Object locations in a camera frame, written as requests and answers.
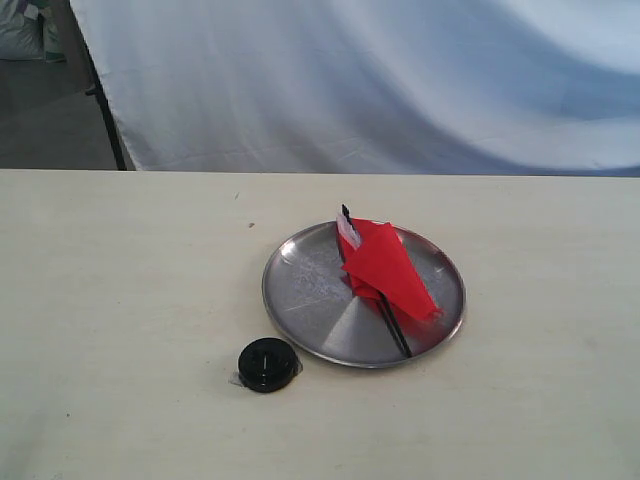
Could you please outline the white backdrop cloth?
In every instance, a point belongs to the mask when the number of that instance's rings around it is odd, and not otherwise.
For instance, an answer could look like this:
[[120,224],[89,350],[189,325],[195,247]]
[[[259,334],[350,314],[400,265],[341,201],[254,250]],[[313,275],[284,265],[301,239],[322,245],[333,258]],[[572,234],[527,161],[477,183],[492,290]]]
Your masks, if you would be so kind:
[[140,170],[639,172],[635,1],[76,1]]

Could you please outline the white sack in background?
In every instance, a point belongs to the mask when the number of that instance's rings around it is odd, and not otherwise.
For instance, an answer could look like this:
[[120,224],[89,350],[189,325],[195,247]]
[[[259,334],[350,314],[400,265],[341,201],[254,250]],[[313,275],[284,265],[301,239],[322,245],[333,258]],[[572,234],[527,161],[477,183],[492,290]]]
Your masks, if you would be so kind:
[[1,0],[1,59],[65,60],[50,1]]

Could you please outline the round steel plate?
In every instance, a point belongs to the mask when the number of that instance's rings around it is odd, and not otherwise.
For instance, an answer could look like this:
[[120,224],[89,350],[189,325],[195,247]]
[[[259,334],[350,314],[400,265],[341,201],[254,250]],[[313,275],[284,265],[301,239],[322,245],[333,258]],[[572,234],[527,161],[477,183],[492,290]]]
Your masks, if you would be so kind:
[[[419,359],[460,329],[465,285],[455,264],[435,244],[407,229],[397,228],[396,233],[441,310],[427,323],[398,321],[413,359]],[[409,361],[380,307],[353,294],[332,221],[295,233],[275,250],[263,272],[262,294],[269,317],[284,337],[319,358],[363,369]]]

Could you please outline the black round flag base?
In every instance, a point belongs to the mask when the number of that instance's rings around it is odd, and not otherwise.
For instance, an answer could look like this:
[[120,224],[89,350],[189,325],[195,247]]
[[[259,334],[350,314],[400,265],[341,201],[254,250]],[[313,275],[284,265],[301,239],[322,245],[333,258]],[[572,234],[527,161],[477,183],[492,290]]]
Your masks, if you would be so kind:
[[265,337],[244,347],[237,367],[242,386],[266,394],[286,387],[300,373],[301,362],[289,343]]

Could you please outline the black backdrop stand pole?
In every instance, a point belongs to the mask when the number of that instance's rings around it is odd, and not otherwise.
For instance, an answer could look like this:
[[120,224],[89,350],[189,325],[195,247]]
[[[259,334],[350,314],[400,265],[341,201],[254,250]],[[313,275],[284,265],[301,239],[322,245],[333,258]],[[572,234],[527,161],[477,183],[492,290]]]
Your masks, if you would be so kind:
[[116,169],[118,171],[128,171],[128,164],[125,158],[124,149],[121,143],[120,134],[116,121],[110,109],[110,105],[97,72],[94,60],[91,56],[88,44],[82,33],[78,17],[73,8],[73,2],[69,2],[72,18],[76,25],[77,36],[79,37],[80,58],[83,70],[86,72],[88,80],[85,82],[84,93],[87,97],[92,97],[98,105],[102,122],[109,140],[109,145],[114,157]]

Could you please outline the red flag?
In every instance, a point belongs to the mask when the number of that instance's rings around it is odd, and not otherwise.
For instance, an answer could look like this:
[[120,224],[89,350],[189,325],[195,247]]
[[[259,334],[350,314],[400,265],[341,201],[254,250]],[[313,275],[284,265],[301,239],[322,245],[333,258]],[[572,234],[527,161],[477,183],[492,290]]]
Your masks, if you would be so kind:
[[336,230],[342,270],[352,292],[377,306],[400,352],[411,358],[402,324],[427,325],[442,309],[420,278],[395,226],[354,218],[342,205]]

